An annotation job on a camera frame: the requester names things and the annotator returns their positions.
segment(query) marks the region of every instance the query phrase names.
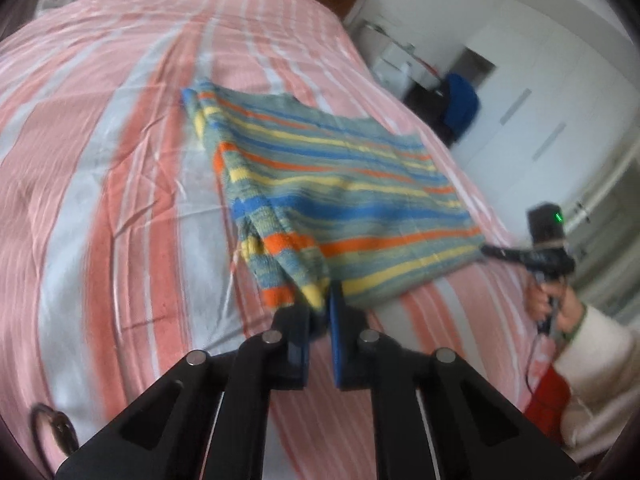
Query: striped sweater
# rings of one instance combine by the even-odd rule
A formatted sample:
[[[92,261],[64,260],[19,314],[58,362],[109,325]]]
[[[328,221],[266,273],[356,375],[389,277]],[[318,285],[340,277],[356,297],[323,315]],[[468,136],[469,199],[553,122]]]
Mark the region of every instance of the striped sweater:
[[[479,256],[480,229],[417,137],[288,94],[204,82],[183,101],[268,306],[321,310],[329,280],[375,306]]]

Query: green cuff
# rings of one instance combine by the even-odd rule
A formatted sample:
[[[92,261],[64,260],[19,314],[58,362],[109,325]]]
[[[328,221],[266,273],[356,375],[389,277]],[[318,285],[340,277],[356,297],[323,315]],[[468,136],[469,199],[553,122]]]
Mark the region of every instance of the green cuff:
[[[564,338],[564,340],[567,341],[568,343],[573,341],[575,339],[575,337],[578,335],[578,332],[580,332],[582,324],[584,323],[584,318],[586,318],[586,317],[587,317],[587,306],[583,303],[582,304],[582,316],[580,317],[580,321],[578,321],[578,323],[575,324],[575,326],[571,330],[571,332],[568,332],[568,333],[562,332],[562,338]]]

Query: silver bolt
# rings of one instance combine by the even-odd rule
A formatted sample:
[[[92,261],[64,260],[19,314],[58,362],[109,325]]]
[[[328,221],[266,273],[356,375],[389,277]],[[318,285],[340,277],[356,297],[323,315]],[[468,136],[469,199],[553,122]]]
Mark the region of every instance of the silver bolt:
[[[380,339],[380,332],[376,330],[372,330],[370,328],[364,329],[360,332],[360,339],[365,343],[375,343],[378,339]]]
[[[186,359],[191,366],[201,365],[207,360],[207,353],[204,350],[191,350]]]
[[[278,330],[267,330],[262,334],[262,340],[269,345],[279,343],[281,339],[282,334]]]
[[[450,365],[456,360],[456,353],[451,348],[438,348],[436,350],[436,359],[441,363]]]

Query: red fabric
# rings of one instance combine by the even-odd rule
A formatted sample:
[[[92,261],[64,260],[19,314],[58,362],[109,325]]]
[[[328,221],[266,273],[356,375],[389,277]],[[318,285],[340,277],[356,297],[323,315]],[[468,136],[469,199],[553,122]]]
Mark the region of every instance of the red fabric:
[[[569,403],[571,391],[566,381],[551,366],[540,380],[524,415],[542,433],[557,444],[564,444],[560,435],[560,419]]]

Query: bed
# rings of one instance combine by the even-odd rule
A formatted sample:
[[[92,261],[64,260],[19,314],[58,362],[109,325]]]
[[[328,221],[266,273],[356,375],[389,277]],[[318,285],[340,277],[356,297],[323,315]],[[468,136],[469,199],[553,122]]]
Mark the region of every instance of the bed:
[[[380,89],[315,0],[79,0],[0,44],[0,415],[37,462],[36,402],[85,442],[190,349],[237,348],[270,324],[220,185],[186,132],[196,78],[290,92],[417,132],[490,242],[511,237],[425,124]],[[405,346],[455,349],[524,409],[534,326],[523,273],[489,262],[370,313]],[[552,349],[541,346],[532,379]],[[264,478],[374,478],[370,399],[333,387],[330,345],[308,388],[276,392]],[[57,465],[62,457],[49,450]]]

